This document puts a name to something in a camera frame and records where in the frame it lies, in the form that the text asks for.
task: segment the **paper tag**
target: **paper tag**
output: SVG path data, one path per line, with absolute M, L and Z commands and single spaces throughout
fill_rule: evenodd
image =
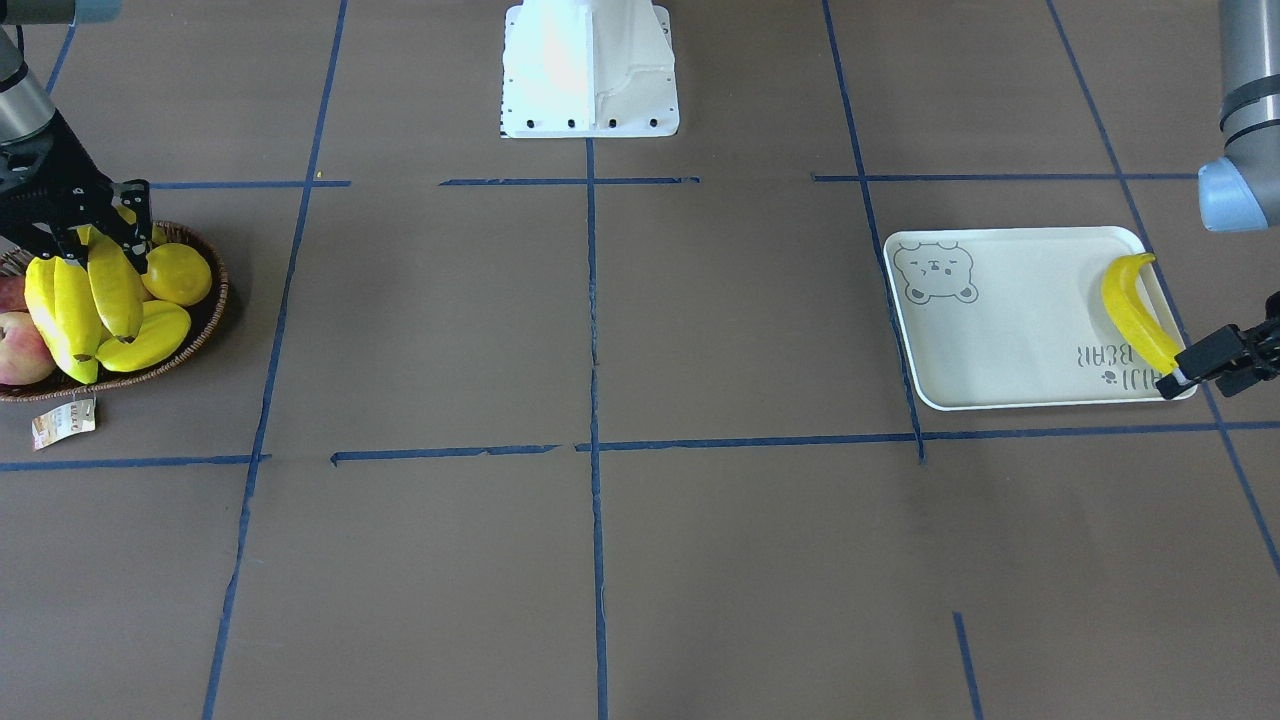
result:
M 93 398 L 76 400 L 54 407 L 31 421 L 31 448 L 40 450 L 55 442 L 97 428 Z

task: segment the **light blue joint cap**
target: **light blue joint cap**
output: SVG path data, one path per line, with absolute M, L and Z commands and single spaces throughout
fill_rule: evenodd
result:
M 106 23 L 120 14 L 122 0 L 76 0 L 76 24 Z
M 1201 168 L 1201 220 L 1213 232 L 1261 231 L 1267 217 L 1235 163 L 1219 158 Z

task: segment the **white metal bracket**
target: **white metal bracket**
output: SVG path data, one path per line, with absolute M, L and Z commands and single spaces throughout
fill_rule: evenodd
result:
M 506 137 L 662 137 L 680 127 L 671 15 L 650 0 L 524 0 L 507 10 Z

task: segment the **brown woven basket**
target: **brown woven basket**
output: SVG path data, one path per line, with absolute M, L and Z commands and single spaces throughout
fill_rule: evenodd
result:
M 209 268 L 214 272 L 212 290 L 209 291 L 209 295 L 204 300 L 187 307 L 187 311 L 191 313 L 191 331 L 182 341 L 182 345 L 178 346 L 178 350 L 159 364 L 133 373 L 113 373 L 105 368 L 100 368 L 97 382 L 90 386 L 81 384 L 61 370 L 54 370 L 54 374 L 49 378 L 29 386 L 0 384 L 0 402 L 35 402 L 37 400 L 70 395 L 92 395 L 104 389 L 132 386 L 168 373 L 186 363 L 205 345 L 205 341 L 212 334 L 214 328 L 218 327 L 218 322 L 221 320 L 223 313 L 227 309 L 227 296 L 230 292 L 230 283 L 227 279 L 227 265 L 223 264 L 223 259 L 214 250 L 214 246 L 209 245 L 196 231 L 168 222 L 157 222 L 156 225 L 164 229 L 169 242 L 182 242 L 195 247 L 209 261 Z M 4 254 L 0 256 L 0 275 L 23 274 L 31 259 L 32 256 L 23 250 L 13 250 Z

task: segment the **banana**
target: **banana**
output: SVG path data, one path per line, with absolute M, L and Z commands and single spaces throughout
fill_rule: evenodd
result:
M 97 348 L 102 366 L 115 373 L 132 373 L 150 368 L 165 357 L 186 340 L 191 331 L 191 314 L 174 302 L 148 300 L 142 304 L 142 329 L 137 338 L 125 345 L 111 337 Z
M 1138 295 L 1138 273 L 1156 256 L 1151 252 L 1116 258 L 1102 274 L 1102 305 L 1134 351 L 1162 374 L 1178 368 L 1181 346 L 1151 316 Z
M 54 259 L 54 322 L 72 357 L 81 363 L 93 357 L 102 323 L 93 305 L 88 272 L 61 258 Z
M 133 342 L 142 329 L 138 293 L 142 277 L 129 264 L 124 250 L 100 232 L 90 232 L 88 283 L 97 316 L 106 329 L 120 342 Z
M 45 345 L 49 347 L 50 355 L 54 356 L 54 363 L 64 373 L 81 383 L 93 384 L 97 382 L 97 360 L 91 357 L 81 361 L 73 357 L 67 347 L 67 338 L 63 334 L 63 329 L 54 316 L 55 263 L 55 260 L 36 258 L 27 266 L 27 284 L 24 288 L 27 310 L 31 313 L 31 319 L 36 323 L 36 329 L 45 338 Z

